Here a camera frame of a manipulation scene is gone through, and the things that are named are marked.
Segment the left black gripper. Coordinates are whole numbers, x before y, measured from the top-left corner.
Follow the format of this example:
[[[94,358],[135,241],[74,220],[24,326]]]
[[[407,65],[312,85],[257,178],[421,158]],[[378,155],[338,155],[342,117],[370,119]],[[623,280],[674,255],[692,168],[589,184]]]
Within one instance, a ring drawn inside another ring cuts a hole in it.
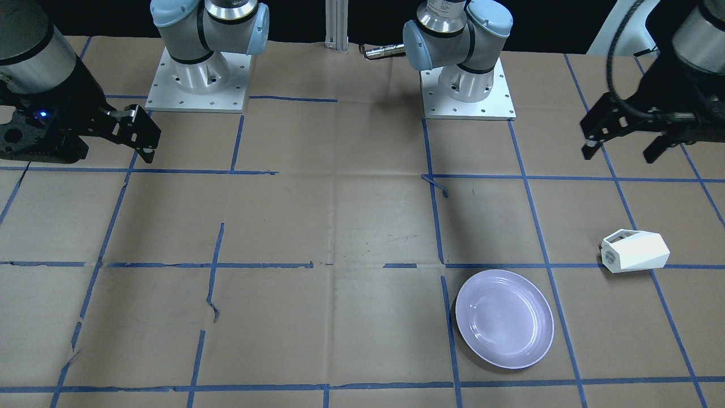
[[[653,164],[680,144],[723,142],[723,74],[707,72],[663,51],[629,97],[619,95],[613,78],[613,57],[605,63],[604,93],[580,122],[591,160],[605,142],[634,131],[660,132],[644,150]]]

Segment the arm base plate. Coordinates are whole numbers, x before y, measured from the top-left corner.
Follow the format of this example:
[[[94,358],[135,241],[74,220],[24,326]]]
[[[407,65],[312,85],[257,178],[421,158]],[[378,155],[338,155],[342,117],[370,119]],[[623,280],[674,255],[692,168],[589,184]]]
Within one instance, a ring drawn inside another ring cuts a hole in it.
[[[459,101],[450,96],[450,87],[443,88],[438,77],[443,67],[420,72],[420,90],[424,103],[424,117],[446,120],[507,121],[516,118],[501,59],[494,66],[493,83],[487,97],[481,101]]]
[[[145,108],[166,113],[243,114],[252,62],[251,55],[215,52],[204,62],[185,65],[164,50]]]

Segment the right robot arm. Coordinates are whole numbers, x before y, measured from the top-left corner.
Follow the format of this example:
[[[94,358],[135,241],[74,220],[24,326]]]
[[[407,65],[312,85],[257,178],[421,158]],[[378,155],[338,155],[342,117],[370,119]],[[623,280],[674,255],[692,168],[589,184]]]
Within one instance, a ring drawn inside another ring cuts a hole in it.
[[[150,13],[177,88],[204,95],[230,80],[223,53],[259,55],[270,11],[259,1],[152,1]],[[2,159],[73,164],[84,137],[135,150],[152,163],[161,131],[138,104],[116,109],[36,1],[2,2]]]

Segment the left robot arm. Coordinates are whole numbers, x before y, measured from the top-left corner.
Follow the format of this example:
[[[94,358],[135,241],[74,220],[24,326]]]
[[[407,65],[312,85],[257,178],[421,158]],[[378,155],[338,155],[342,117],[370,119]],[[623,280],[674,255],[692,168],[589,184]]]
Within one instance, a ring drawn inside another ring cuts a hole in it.
[[[723,2],[660,1],[645,23],[659,54],[635,93],[623,99],[615,89],[613,56],[640,5],[629,7],[609,45],[608,91],[580,121],[587,160],[634,131],[658,133],[643,151],[648,163],[677,145],[723,142]],[[404,25],[404,51],[415,70],[443,69],[438,81],[447,96],[477,103],[488,95],[512,26],[510,11],[495,1],[428,1]]]

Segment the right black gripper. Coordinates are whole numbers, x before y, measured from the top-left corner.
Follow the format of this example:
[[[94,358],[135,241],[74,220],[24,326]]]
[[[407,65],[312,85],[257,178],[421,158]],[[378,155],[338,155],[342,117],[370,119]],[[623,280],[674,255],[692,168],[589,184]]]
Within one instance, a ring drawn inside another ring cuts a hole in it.
[[[69,78],[51,90],[21,95],[2,81],[2,104],[18,109],[29,123],[51,127],[82,137],[99,137],[137,151],[147,164],[153,163],[161,131],[138,104],[116,109],[108,104],[102,88],[80,59]]]

